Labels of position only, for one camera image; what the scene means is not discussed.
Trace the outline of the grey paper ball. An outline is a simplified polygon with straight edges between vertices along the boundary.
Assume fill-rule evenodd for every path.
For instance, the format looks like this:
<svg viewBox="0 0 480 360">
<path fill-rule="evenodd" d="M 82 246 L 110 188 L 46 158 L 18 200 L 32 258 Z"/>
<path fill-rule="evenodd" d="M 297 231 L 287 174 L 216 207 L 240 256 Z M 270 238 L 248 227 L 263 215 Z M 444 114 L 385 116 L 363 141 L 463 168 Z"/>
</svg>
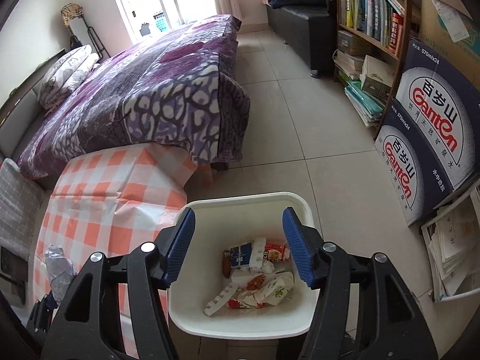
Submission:
<svg viewBox="0 0 480 360">
<path fill-rule="evenodd" d="M 46 249 L 45 263 L 50 290 L 55 302 L 59 305 L 77 276 L 77 269 L 64 255 L 63 248 L 53 244 Z"/>
</svg>

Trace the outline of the long orange peel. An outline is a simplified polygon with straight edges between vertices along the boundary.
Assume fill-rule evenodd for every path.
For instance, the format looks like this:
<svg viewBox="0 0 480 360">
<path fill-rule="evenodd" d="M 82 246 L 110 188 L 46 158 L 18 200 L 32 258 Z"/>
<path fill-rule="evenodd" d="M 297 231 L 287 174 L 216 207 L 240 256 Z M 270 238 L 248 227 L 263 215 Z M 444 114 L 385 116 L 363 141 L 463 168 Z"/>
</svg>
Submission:
<svg viewBox="0 0 480 360">
<path fill-rule="evenodd" d="M 230 252 L 228 250 L 223 251 L 222 263 L 221 263 L 222 275 L 224 278 L 228 279 L 231 275 L 231 265 L 230 265 Z"/>
</svg>

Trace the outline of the crushed cartoon paper cup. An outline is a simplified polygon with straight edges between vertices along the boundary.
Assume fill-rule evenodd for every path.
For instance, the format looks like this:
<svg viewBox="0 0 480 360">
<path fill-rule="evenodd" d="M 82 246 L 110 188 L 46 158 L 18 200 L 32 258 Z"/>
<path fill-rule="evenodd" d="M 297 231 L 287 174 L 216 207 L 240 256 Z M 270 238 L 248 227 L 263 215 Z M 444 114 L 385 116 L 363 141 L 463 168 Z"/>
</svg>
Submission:
<svg viewBox="0 0 480 360">
<path fill-rule="evenodd" d="M 255 293 L 256 302 L 258 304 L 277 306 L 294 286 L 295 278 L 293 273 L 290 271 L 282 272 Z"/>
</svg>

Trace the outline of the white notched foam strip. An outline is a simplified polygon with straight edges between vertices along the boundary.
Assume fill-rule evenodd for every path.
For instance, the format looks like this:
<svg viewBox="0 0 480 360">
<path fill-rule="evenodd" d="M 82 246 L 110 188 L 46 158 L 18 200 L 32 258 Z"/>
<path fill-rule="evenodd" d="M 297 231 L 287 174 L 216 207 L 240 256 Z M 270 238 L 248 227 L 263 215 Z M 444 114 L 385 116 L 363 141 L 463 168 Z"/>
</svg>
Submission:
<svg viewBox="0 0 480 360">
<path fill-rule="evenodd" d="M 235 295 L 239 285 L 237 283 L 230 282 L 213 300 L 211 300 L 203 309 L 203 313 L 211 317 L 224 307 L 228 301 Z"/>
</svg>

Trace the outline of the blue biscuit box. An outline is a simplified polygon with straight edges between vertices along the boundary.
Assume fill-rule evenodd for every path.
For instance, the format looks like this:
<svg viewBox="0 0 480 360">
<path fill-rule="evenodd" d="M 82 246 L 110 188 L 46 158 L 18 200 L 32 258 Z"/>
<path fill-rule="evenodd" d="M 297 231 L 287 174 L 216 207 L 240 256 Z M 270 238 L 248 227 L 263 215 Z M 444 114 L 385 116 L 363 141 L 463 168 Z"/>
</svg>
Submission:
<svg viewBox="0 0 480 360">
<path fill-rule="evenodd" d="M 251 242 L 237 245 L 229 250 L 232 269 L 248 269 L 251 256 Z"/>
</svg>

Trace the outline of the white tissue wad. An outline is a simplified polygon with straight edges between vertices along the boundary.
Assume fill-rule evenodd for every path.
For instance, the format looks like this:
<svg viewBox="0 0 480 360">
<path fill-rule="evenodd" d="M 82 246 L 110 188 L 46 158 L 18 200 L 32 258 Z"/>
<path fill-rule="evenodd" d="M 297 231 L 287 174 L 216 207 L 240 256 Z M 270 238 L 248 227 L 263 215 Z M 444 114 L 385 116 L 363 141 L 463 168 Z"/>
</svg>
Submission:
<svg viewBox="0 0 480 360">
<path fill-rule="evenodd" d="M 275 266 L 272 262 L 268 260 L 262 261 L 261 272 L 265 275 L 270 275 L 275 272 Z"/>
</svg>

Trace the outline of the torn red noodle cup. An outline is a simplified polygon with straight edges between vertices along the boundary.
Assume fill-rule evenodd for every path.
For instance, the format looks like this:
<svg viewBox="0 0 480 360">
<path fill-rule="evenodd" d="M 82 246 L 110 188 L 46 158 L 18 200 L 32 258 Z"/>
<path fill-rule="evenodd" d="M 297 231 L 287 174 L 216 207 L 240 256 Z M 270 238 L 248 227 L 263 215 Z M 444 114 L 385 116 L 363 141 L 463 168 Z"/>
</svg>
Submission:
<svg viewBox="0 0 480 360">
<path fill-rule="evenodd" d="M 227 306 L 230 309 L 257 310 L 267 306 L 265 302 L 256 300 L 256 291 L 236 292 L 233 297 L 228 300 Z"/>
</svg>

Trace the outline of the white plastic trash bin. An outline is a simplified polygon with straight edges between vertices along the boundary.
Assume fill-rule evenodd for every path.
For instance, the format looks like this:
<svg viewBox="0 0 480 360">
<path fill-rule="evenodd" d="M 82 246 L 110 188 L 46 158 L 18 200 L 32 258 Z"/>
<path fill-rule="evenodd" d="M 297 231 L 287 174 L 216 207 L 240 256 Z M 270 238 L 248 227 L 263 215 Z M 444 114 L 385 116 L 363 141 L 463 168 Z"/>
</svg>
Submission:
<svg viewBox="0 0 480 360">
<path fill-rule="evenodd" d="M 292 208 L 314 225 L 307 202 L 289 192 L 201 200 L 186 205 L 195 230 L 168 314 L 191 335 L 273 340 L 308 331 L 318 293 L 299 276 L 282 228 Z"/>
</svg>

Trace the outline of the black waste basket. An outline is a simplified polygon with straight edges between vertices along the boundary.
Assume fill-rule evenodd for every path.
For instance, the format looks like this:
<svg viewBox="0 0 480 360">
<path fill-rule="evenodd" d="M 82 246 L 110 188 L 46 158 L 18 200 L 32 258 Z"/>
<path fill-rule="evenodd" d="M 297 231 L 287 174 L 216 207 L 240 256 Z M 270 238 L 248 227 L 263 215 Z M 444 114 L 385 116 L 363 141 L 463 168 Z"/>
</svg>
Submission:
<svg viewBox="0 0 480 360">
<path fill-rule="evenodd" d="M 1 273 L 14 281 L 27 282 L 29 279 L 29 265 L 23 258 L 1 247 Z"/>
</svg>

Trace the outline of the orange white checkered tablecloth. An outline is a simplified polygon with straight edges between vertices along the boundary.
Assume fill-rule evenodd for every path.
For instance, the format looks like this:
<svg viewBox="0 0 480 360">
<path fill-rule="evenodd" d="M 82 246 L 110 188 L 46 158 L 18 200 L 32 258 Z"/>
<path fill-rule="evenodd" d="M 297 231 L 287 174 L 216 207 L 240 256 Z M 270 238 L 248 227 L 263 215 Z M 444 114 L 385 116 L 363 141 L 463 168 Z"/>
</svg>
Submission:
<svg viewBox="0 0 480 360">
<path fill-rule="evenodd" d="M 49 245 L 78 269 L 46 334 L 44 359 L 175 359 L 165 258 L 195 172 L 185 150 L 130 145 L 74 158 L 41 225 L 34 289 L 50 289 Z"/>
</svg>

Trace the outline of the grey plaid cushion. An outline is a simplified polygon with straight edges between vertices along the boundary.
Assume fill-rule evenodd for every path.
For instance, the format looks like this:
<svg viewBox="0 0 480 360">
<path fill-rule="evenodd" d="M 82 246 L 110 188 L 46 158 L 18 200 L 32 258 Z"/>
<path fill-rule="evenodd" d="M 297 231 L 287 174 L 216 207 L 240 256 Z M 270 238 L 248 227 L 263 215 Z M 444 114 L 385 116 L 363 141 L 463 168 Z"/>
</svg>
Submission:
<svg viewBox="0 0 480 360">
<path fill-rule="evenodd" d="M 26 179 L 10 158 L 1 163 L 1 247 L 29 261 L 35 222 L 44 190 Z"/>
</svg>

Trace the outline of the lower Ganten water carton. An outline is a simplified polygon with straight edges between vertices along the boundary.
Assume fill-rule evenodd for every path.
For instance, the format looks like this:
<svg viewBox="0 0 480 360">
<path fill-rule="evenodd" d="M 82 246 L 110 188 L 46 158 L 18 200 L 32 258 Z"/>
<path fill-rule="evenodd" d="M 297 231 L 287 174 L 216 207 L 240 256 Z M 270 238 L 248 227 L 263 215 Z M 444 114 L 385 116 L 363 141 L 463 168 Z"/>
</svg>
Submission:
<svg viewBox="0 0 480 360">
<path fill-rule="evenodd" d="M 444 166 L 401 105 L 391 103 L 374 145 L 408 225 L 428 216 L 454 193 Z"/>
</svg>

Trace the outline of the ganten water carton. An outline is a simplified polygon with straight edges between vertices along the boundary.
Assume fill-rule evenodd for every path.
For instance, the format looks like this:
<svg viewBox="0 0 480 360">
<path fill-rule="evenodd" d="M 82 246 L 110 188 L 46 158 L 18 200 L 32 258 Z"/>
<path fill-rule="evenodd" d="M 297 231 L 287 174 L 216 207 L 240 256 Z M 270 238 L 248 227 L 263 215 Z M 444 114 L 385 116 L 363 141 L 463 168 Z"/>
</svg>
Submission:
<svg viewBox="0 0 480 360">
<path fill-rule="evenodd" d="M 454 193 L 444 166 L 401 105 L 391 103 L 374 145 L 408 225 L 428 216 Z"/>
<path fill-rule="evenodd" d="M 439 53 L 409 40 L 395 99 L 458 189 L 479 169 L 479 91 Z"/>
</svg>

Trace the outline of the stack of white papers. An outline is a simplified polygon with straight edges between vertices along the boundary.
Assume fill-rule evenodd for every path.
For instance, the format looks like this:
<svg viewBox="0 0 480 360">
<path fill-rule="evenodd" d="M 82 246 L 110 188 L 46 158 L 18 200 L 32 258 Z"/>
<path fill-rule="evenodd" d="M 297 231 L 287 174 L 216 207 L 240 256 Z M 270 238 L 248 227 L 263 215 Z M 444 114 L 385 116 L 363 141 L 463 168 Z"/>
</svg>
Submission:
<svg viewBox="0 0 480 360">
<path fill-rule="evenodd" d="M 448 302 L 479 294 L 479 186 L 438 209 L 421 226 L 433 282 L 432 300 Z"/>
</svg>

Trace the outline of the purple patterned bed quilt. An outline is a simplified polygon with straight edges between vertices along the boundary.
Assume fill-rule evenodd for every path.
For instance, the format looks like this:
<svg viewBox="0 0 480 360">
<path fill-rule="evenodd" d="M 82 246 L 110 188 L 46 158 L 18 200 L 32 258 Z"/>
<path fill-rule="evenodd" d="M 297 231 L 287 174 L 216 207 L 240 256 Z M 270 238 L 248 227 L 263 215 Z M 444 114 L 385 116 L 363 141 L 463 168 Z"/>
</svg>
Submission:
<svg viewBox="0 0 480 360">
<path fill-rule="evenodd" d="M 55 103 L 19 156 L 32 180 L 76 157 L 154 142 L 199 166 L 241 160 L 250 98 L 236 79 L 235 16 L 212 16 L 143 41 L 96 67 Z"/>
</svg>

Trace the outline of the dark bed headboard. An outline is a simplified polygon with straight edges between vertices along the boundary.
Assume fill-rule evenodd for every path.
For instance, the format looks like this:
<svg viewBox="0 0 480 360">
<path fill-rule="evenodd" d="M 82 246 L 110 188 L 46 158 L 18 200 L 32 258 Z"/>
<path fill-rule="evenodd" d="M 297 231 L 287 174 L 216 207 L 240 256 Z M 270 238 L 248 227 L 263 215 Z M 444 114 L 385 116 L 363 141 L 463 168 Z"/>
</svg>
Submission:
<svg viewBox="0 0 480 360">
<path fill-rule="evenodd" d="M 38 103 L 39 85 L 47 71 L 64 55 L 65 49 L 41 63 L 1 106 L 1 159 L 18 158 L 41 124 L 45 110 Z"/>
</svg>

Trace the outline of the upper Ganten water carton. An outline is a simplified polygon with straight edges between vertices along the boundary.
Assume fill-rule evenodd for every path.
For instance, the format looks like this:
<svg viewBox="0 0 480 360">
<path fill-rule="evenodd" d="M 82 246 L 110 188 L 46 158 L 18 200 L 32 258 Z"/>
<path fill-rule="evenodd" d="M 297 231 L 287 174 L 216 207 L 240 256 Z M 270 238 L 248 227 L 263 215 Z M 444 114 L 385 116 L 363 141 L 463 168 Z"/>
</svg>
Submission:
<svg viewBox="0 0 480 360">
<path fill-rule="evenodd" d="M 479 91 L 439 53 L 409 40 L 395 99 L 458 189 L 479 169 Z"/>
</svg>

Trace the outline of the folded white floral duvet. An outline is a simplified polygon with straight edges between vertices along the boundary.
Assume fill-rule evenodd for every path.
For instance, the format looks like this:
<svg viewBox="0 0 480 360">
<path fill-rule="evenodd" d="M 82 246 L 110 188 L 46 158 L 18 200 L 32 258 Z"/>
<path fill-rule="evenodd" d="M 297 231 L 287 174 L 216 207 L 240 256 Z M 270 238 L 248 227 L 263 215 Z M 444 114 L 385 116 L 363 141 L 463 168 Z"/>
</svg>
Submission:
<svg viewBox="0 0 480 360">
<path fill-rule="evenodd" d="M 98 60 L 91 45 L 78 47 L 61 57 L 42 77 L 38 103 L 46 111 L 53 111 L 86 80 Z"/>
</svg>

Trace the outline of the black storage bench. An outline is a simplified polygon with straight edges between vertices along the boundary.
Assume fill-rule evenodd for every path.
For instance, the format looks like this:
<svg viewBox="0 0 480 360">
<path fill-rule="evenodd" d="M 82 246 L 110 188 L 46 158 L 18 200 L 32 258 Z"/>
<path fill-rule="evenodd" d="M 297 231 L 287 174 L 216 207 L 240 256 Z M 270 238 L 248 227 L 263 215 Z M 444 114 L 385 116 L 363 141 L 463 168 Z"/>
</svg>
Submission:
<svg viewBox="0 0 480 360">
<path fill-rule="evenodd" d="M 268 25 L 309 67 L 314 77 L 334 73 L 336 10 L 327 7 L 267 6 Z"/>
</svg>

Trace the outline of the wooden bookshelf with books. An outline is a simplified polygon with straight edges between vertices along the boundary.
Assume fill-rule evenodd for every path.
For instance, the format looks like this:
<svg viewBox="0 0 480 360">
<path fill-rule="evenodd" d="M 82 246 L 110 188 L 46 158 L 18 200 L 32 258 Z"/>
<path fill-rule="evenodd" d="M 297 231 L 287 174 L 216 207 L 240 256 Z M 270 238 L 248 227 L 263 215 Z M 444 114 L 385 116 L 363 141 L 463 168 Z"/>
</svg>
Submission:
<svg viewBox="0 0 480 360">
<path fill-rule="evenodd" d="M 413 0 L 337 0 L 335 77 L 375 133 L 398 88 L 408 37 L 419 24 Z"/>
</svg>

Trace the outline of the brown cardboard box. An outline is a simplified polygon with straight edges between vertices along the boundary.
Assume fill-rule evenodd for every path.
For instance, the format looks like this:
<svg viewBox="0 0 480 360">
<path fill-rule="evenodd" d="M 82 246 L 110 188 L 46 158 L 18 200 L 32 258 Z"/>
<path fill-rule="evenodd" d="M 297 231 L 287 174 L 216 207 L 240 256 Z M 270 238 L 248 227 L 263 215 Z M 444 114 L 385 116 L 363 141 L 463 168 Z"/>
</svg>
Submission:
<svg viewBox="0 0 480 360">
<path fill-rule="evenodd" d="M 479 27 L 461 0 L 421 0 L 419 38 L 479 87 Z"/>
</svg>

